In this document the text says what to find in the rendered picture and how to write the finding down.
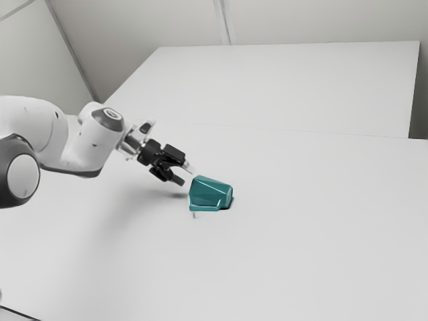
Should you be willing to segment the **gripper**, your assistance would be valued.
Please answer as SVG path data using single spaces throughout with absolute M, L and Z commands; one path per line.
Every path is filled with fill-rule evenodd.
M 171 167 L 179 167 L 190 174 L 194 173 L 194 167 L 186 158 L 186 154 L 170 144 L 161 148 L 161 144 L 156 140 L 148 140 L 141 148 L 137 156 L 137 161 L 149 167 L 149 173 L 156 178 L 163 178 L 164 181 L 170 181 L 178 186 L 183 186 L 185 180 L 174 174 Z

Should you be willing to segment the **teal faceted mug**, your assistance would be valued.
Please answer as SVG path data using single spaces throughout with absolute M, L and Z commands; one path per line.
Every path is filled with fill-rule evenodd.
M 233 187 L 203 175 L 193 178 L 189 189 L 190 211 L 219 211 L 228 209 L 233 199 Z

